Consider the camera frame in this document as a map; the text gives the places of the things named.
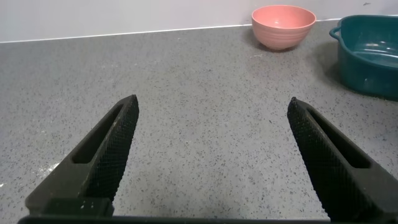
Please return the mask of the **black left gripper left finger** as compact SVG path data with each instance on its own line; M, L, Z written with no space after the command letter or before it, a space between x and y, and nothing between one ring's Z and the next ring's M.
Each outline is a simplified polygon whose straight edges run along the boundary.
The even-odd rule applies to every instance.
M136 95L118 101L25 200L31 215L53 199L114 200L139 117Z

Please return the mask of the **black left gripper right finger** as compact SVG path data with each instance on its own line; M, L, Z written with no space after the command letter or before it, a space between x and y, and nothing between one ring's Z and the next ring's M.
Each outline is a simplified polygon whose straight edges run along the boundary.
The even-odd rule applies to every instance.
M313 189L331 221L397 221L393 175L308 103L292 98L287 117Z

